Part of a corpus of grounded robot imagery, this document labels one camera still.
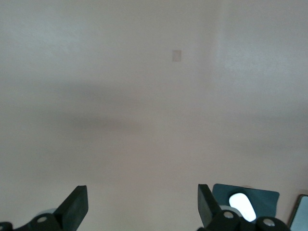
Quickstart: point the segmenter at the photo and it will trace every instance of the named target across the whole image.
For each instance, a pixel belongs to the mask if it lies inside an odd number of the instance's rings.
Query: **wall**
[[[197,184],[307,189],[304,0],[0,3],[0,220],[196,230]],[[181,50],[181,62],[172,62]]]

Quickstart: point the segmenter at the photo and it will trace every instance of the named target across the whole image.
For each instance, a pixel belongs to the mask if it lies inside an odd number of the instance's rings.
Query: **ceiling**
[[[306,0],[0,2],[0,220],[196,230],[197,185],[308,194]],[[180,62],[172,51],[181,51]]]

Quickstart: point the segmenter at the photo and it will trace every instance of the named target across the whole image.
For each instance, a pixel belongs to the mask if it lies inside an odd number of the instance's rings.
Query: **black plastic part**
[[[76,231],[88,212],[86,186],[78,186],[53,213],[61,229]]]
[[[0,231],[76,231],[87,211],[87,187],[77,186],[53,214],[36,216],[15,230],[11,223],[1,222]]]
[[[290,231],[282,221],[271,216],[259,217],[254,224],[243,217],[239,217],[233,211],[221,210],[206,184],[199,184],[198,186],[198,210],[204,227],[197,231]],[[267,218],[274,223],[274,226],[264,223],[264,219]]]
[[[270,219],[275,226],[268,226],[264,223],[265,219]],[[272,217],[261,217],[256,222],[257,231],[290,231],[290,229],[281,220]]]
[[[221,212],[207,184],[198,185],[198,211],[204,227],[206,228],[212,219]]]
[[[275,217],[279,193],[268,190],[249,189],[239,186],[215,184],[213,196],[219,205],[228,205],[230,196],[236,193],[245,194],[253,206],[257,219],[259,217]]]
[[[1,231],[11,231],[13,225],[9,222],[0,222]]]
[[[233,218],[226,218],[224,216],[225,212],[233,214]],[[212,220],[212,222],[207,226],[206,230],[211,231],[237,231],[240,229],[241,221],[239,216],[228,210],[223,210]]]

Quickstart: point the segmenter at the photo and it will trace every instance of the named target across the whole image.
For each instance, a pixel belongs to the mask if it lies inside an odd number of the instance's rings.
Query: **screw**
[[[272,221],[271,219],[268,219],[268,218],[264,219],[263,223],[266,224],[267,226],[275,226],[274,221]]]
[[[41,217],[37,220],[38,223],[44,222],[47,220],[47,217]]]
[[[228,219],[232,219],[234,217],[232,212],[229,212],[229,211],[224,212],[223,215],[225,216],[225,218],[228,218]]]

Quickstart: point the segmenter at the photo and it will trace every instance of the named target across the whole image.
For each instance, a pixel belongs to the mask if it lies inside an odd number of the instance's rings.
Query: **black mechanical arm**
[[[206,184],[198,186],[198,210],[204,227],[197,231],[290,231],[273,217],[248,222],[234,211],[222,210]],[[1,222],[0,231],[76,231],[87,212],[87,187],[77,186],[52,214],[36,216],[17,229],[9,222]]]

